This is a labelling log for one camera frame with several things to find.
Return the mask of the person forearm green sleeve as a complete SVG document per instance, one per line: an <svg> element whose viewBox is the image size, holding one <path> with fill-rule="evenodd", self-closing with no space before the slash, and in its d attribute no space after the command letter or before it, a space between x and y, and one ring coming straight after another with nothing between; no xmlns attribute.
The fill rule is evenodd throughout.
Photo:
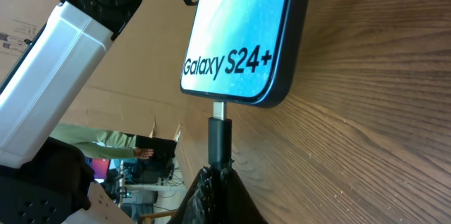
<svg viewBox="0 0 451 224"><path fill-rule="evenodd" d="M134 158L136 135L59 123L50 137L78 148L89 158Z"/></svg>

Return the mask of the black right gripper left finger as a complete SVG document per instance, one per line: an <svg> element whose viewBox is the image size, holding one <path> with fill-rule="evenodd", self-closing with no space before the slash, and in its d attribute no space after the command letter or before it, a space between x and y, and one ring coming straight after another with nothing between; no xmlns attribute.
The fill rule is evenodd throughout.
<svg viewBox="0 0 451 224"><path fill-rule="evenodd" d="M168 224L218 224L219 171L212 167L199 170L175 215Z"/></svg>

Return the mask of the person hand in background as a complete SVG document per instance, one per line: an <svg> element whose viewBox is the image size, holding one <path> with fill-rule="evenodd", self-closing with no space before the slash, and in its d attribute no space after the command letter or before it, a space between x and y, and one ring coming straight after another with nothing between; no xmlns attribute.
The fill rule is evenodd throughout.
<svg viewBox="0 0 451 224"><path fill-rule="evenodd" d="M134 154L135 158L150 159L154 155L154 150L153 149L134 148L133 154Z"/></svg>

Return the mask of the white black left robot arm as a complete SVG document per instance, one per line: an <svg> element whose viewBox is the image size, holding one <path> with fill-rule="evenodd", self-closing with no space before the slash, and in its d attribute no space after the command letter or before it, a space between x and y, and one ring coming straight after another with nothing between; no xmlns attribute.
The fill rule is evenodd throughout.
<svg viewBox="0 0 451 224"><path fill-rule="evenodd" d="M27 41L1 83L2 223L130 222L82 152L51 131L141 3L60 0Z"/></svg>

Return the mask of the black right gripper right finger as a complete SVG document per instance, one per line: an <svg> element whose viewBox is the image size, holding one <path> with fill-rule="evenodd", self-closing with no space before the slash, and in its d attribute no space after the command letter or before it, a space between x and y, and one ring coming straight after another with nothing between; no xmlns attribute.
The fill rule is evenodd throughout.
<svg viewBox="0 0 451 224"><path fill-rule="evenodd" d="M228 166L220 172L221 213L229 224L268 224L250 197L237 172Z"/></svg>

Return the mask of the Galaxy S24+ smartphone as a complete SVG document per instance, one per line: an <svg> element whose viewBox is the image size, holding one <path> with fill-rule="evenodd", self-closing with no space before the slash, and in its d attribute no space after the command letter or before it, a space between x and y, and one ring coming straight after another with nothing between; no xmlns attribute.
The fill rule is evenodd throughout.
<svg viewBox="0 0 451 224"><path fill-rule="evenodd" d="M273 107L288 95L309 0L199 0L184 94Z"/></svg>

